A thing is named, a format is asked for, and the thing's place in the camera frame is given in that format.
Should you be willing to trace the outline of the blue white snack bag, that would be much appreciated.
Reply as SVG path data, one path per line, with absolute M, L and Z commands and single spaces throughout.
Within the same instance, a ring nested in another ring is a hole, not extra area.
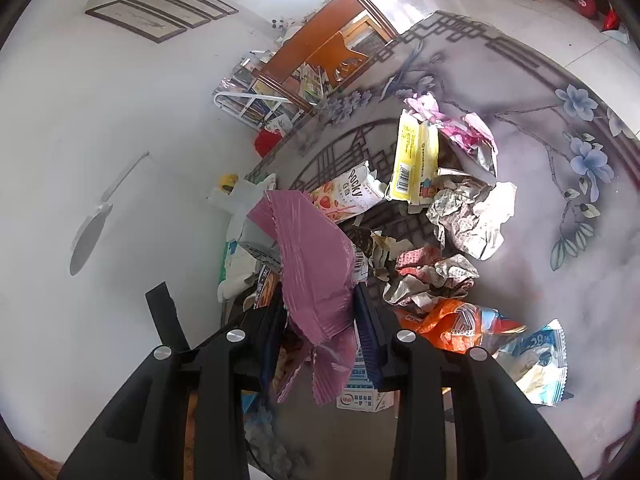
M 557 318 L 505 344 L 494 359 L 531 404 L 553 406 L 562 401 L 568 364 L 565 333 Z

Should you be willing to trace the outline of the orange plastic bag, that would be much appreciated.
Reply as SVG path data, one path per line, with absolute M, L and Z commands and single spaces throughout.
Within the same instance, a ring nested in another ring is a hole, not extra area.
M 465 353 L 472 347 L 495 353 L 503 344 L 526 332 L 526 325 L 498 310 L 460 299 L 441 299 L 428 313 L 394 309 L 400 327 L 427 339 L 435 348 Z

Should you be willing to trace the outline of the white blue milk carton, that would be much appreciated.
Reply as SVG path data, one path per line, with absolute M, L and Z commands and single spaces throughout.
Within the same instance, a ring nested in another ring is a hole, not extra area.
M 378 413 L 392 408 L 395 396 L 392 392 L 379 392 L 370 381 L 361 349 L 342 393 L 336 398 L 339 410 Z

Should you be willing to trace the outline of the pink patterned paper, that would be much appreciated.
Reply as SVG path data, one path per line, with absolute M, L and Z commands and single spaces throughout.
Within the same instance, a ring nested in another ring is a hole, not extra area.
M 395 307 L 428 313 L 441 299 L 464 298 L 479 277 L 464 255 L 445 258 L 439 248 L 424 245 L 397 257 L 383 299 Z

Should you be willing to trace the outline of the printed paper ball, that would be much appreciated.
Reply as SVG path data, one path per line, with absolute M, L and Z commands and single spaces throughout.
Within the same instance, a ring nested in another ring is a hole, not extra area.
M 518 188 L 511 182 L 446 180 L 426 211 L 440 248 L 450 242 L 476 260 L 491 258 L 503 244 L 503 223 L 515 214 L 516 192 Z

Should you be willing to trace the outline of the dark brown cigarette box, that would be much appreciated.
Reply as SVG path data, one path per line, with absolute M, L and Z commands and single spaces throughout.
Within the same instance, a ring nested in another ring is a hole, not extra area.
M 390 280 L 390 265 L 397 260 L 404 250 L 396 238 L 384 236 L 381 231 L 365 228 L 351 229 L 347 236 L 355 249 L 354 280 L 364 283 L 372 274 L 380 281 Z

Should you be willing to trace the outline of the pink ridged plastic bag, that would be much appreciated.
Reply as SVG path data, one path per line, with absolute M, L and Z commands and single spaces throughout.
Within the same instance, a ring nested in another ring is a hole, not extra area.
M 311 392 L 319 405 L 333 402 L 355 364 L 358 339 L 352 292 L 355 249 L 345 233 L 298 191 L 267 191 L 244 226 L 264 234 L 244 235 L 241 245 L 280 274 L 288 325 L 303 351 L 285 375 L 282 402 L 303 362 L 311 367 Z

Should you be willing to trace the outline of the yellow torn carton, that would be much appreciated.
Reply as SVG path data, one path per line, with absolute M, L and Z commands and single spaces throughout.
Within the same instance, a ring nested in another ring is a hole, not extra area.
M 427 205 L 433 198 L 431 186 L 438 173 L 439 136 L 435 125 L 420 122 L 404 110 L 399 118 L 390 200 L 411 206 Z

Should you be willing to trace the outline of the pink strawberry Pocky box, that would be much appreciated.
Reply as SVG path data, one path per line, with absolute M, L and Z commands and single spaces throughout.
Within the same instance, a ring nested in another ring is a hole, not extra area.
M 334 223 L 355 218 L 385 200 L 387 184 L 366 160 L 309 193 L 311 203 Z

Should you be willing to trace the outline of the pink foil snack wrapper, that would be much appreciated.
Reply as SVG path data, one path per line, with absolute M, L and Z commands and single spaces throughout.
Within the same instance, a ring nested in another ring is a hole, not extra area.
M 480 168 L 498 177 L 498 146 L 494 135 L 484 120 L 476 113 L 466 113 L 454 119 L 439 109 L 439 104 L 432 92 L 424 96 L 414 94 L 405 98 L 409 110 L 420 118 L 435 126 L 438 131 Z

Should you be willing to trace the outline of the red small trash bin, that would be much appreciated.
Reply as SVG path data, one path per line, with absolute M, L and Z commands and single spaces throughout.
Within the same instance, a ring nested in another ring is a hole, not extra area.
M 599 11 L 596 0 L 574 0 L 577 12 L 587 20 L 597 21 Z

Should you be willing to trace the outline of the yellow tape roll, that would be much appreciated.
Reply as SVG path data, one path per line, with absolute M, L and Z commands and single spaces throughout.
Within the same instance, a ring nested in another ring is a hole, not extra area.
M 218 181 L 218 188 L 226 194 L 231 194 L 238 181 L 237 174 L 223 174 Z

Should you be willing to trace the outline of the red bag on floor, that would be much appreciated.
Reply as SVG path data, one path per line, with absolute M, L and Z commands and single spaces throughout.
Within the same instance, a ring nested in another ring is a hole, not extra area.
M 280 130 L 271 131 L 262 128 L 254 140 L 255 151 L 261 158 L 265 158 L 282 139 L 283 136 Z

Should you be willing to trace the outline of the white magazine rack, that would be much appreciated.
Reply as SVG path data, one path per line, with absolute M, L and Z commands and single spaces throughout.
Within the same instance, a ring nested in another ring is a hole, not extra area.
M 213 92 L 216 107 L 255 130 L 264 128 L 273 119 L 288 118 L 295 124 L 306 114 L 288 96 L 254 75 L 272 56 L 269 50 L 250 50 Z M 304 63 L 285 79 L 282 88 L 315 106 L 323 99 L 323 72 Z

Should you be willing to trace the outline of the wooden chair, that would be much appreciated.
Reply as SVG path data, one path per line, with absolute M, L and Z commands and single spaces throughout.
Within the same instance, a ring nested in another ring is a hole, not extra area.
M 285 41 L 263 68 L 253 70 L 252 75 L 309 113 L 311 105 L 301 96 L 286 90 L 284 82 L 304 63 L 321 66 L 334 89 L 356 78 L 367 64 L 368 57 L 346 48 L 342 29 L 362 12 L 367 13 L 374 28 L 380 30 L 378 33 L 387 42 L 399 36 L 392 22 L 371 0 L 330 0 Z

